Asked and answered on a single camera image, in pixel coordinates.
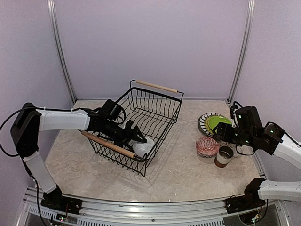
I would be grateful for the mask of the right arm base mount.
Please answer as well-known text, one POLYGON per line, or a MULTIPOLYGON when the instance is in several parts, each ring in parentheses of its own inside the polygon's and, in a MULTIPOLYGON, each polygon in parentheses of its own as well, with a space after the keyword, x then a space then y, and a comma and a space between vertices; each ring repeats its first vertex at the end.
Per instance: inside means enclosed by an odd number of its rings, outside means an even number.
POLYGON ((259 198, 258 188, 246 188, 241 196, 231 196, 225 200, 228 214, 263 207, 266 201, 259 198))

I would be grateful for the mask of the white blue-striped plate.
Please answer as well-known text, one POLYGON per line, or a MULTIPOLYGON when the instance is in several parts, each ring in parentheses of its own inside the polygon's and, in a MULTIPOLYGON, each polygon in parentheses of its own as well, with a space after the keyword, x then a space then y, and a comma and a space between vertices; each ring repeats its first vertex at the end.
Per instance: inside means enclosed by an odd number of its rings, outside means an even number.
POLYGON ((218 113, 205 113, 198 119, 198 129, 206 136, 215 138, 212 129, 220 122, 232 125, 231 120, 218 113))

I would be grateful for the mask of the white calligraphy cup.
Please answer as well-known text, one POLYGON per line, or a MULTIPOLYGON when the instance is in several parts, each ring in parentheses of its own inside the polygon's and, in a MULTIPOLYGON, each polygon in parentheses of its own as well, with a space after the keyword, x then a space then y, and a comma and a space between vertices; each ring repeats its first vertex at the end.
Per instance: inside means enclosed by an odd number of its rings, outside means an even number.
POLYGON ((237 158, 244 153, 244 149, 242 146, 234 145, 233 153, 234 153, 234 157, 237 158))

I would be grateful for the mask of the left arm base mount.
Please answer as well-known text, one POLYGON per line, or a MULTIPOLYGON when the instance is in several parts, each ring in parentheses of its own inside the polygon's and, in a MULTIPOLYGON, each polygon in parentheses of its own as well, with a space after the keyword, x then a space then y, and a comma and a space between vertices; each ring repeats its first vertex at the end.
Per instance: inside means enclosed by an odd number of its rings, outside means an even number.
POLYGON ((57 187, 54 191, 43 194, 41 205, 52 210, 78 215, 82 200, 62 195, 62 191, 57 187))

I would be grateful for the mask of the brown white small cup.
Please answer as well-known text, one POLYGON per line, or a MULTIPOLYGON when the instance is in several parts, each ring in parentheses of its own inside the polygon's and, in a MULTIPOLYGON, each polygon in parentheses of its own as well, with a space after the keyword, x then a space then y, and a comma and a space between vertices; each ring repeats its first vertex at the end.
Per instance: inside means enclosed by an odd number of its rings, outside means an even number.
POLYGON ((219 168, 224 168, 228 165, 234 156, 233 150, 228 146, 221 146, 214 159, 214 163, 219 168))

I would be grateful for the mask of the woven bamboo tray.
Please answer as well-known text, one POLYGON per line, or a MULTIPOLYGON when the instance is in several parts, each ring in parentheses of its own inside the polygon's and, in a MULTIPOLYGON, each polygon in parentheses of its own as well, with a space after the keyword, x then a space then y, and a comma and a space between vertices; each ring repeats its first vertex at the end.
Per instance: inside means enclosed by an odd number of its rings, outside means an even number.
POLYGON ((232 122, 225 116, 222 115, 211 115, 205 119, 205 128, 208 132, 213 134, 213 129, 220 123, 226 123, 232 125, 232 122))

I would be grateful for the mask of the blue white patterned bowl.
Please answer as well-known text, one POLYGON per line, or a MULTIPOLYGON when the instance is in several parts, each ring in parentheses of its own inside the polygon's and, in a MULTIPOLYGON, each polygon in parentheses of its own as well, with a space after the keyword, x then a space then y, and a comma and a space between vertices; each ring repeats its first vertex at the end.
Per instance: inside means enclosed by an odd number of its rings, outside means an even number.
POLYGON ((203 158, 211 158, 217 155, 219 144, 210 137, 201 137, 196 141, 196 151, 203 158))

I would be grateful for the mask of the green plate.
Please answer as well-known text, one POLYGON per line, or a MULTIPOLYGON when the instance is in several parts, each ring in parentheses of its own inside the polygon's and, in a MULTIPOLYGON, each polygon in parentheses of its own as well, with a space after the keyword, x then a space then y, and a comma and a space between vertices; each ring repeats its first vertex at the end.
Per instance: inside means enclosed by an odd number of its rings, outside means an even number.
POLYGON ((232 125, 232 122, 222 115, 210 116, 207 120, 207 124, 211 130, 213 130, 220 122, 232 125))

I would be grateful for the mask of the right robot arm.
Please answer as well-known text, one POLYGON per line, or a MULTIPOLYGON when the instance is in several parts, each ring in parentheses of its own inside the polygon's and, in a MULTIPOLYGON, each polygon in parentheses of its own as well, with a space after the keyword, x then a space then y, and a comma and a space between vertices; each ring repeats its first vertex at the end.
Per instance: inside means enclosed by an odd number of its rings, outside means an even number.
MULTIPOLYGON (((236 125, 220 122, 213 129, 218 141, 238 146, 249 146, 253 152, 265 151, 281 158, 296 168, 301 167, 301 144, 274 122, 263 126, 257 108, 245 106, 231 107, 236 125)), ((245 209, 252 208, 259 200, 278 199, 299 202, 301 200, 300 182, 277 182, 263 178, 253 179, 245 188, 240 204, 245 209)))

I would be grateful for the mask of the white ceramic bowl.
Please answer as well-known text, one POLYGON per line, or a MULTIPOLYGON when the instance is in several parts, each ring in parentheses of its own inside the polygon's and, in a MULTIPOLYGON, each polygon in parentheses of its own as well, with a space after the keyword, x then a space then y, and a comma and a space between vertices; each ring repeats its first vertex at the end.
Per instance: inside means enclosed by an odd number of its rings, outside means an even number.
POLYGON ((133 151, 140 158, 144 158, 145 156, 147 156, 148 153, 152 150, 153 146, 155 145, 154 141, 151 138, 147 137, 146 140, 146 143, 137 141, 133 142, 133 151))

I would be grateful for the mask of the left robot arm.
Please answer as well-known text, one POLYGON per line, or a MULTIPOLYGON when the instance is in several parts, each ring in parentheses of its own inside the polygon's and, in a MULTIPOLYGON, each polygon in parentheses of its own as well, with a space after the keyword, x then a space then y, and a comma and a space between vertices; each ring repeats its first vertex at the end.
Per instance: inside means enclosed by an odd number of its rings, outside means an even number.
POLYGON ((125 109, 109 99, 96 109, 51 109, 25 103, 16 112, 10 135, 17 154, 47 196, 47 201, 55 209, 62 209, 66 199, 60 195, 59 186, 51 176, 45 161, 39 153, 39 135, 49 131, 79 130, 83 134, 100 133, 96 141, 122 154, 134 154, 131 141, 145 144, 147 138, 133 121, 126 119, 125 109))

